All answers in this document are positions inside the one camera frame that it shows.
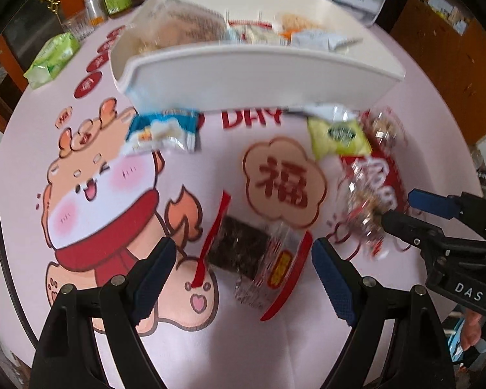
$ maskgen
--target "person's hand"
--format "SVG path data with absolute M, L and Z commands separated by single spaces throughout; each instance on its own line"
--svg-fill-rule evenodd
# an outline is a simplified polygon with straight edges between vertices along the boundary
M 463 328 L 461 329 L 461 347 L 463 351 L 466 351 L 468 348 L 473 347 L 479 342 L 481 335 L 479 321 L 481 318 L 481 314 L 467 309 Z

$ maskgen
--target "red scarf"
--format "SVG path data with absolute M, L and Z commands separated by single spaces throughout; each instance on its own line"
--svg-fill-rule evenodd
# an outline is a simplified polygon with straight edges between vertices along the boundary
M 127 247 L 155 215 L 157 205 L 157 190 L 147 191 L 125 213 L 95 234 L 56 250 L 57 261 L 72 272 L 94 269 L 97 286 L 115 275 L 126 275 L 137 262 Z

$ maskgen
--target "red circle decoration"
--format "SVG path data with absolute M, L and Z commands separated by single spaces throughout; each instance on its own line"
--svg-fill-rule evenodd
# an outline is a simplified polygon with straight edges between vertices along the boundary
M 81 83 L 78 84 L 78 87 L 75 88 L 74 98 L 78 100 L 79 98 L 83 98 L 84 96 L 88 95 L 90 92 L 92 92 L 92 90 L 94 90 L 101 78 L 102 73 L 100 71 L 95 71 L 85 77 Z
M 108 41 L 105 41 L 98 49 L 97 53 L 104 53 L 105 51 L 108 51 L 113 47 L 113 44 L 115 43 L 115 38 L 109 39 Z
M 99 69 L 100 67 L 104 66 L 109 59 L 110 56 L 108 55 L 107 52 L 99 54 L 96 58 L 94 58 L 90 62 L 90 64 L 88 64 L 87 72 L 91 73 L 92 71 Z
M 106 38 L 107 39 L 115 39 L 119 36 L 119 34 L 124 30 L 126 26 L 125 25 L 122 25 L 122 26 L 119 26 L 117 29 L 114 29 L 112 30 L 112 32 L 110 32 L 109 34 L 106 35 Z
M 198 114 L 198 123 L 196 124 L 196 131 L 199 132 L 205 123 L 205 114 Z

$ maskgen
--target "yellow-green snack packet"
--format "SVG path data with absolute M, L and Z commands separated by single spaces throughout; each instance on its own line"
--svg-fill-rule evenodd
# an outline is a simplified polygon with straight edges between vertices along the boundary
M 23 77 L 29 80 L 33 89 L 54 80 L 80 46 L 71 33 L 56 35 L 45 43 Z
M 371 145 L 356 120 L 328 123 L 310 117 L 308 130 L 316 161 L 329 153 L 356 157 L 371 154 Z

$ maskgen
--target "plastic storage box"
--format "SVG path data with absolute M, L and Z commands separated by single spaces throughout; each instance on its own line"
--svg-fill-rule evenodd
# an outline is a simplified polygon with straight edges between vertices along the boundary
M 158 1 L 147 0 L 132 23 L 138 25 L 138 19 Z M 111 68 L 117 89 L 140 113 L 172 108 L 213 111 L 288 107 L 313 102 L 366 109 L 405 76 L 403 66 L 375 36 L 328 0 L 187 1 L 230 20 L 274 22 L 282 13 L 294 13 L 362 42 L 337 52 L 217 42 L 139 55 L 139 40 L 126 28 L 112 49 Z

